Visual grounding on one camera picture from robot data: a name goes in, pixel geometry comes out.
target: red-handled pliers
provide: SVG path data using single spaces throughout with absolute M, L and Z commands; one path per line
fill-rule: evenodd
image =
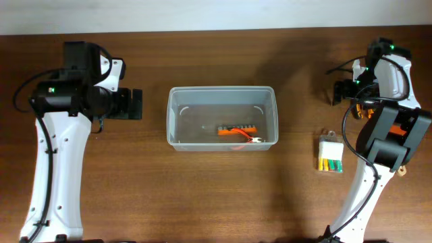
M 245 131 L 239 128 L 232 128 L 231 131 L 238 132 L 239 134 L 242 134 L 243 136 L 247 137 L 247 139 L 249 139 L 248 142 L 263 142 L 261 141 L 261 138 L 249 136 L 249 134 L 247 134 Z

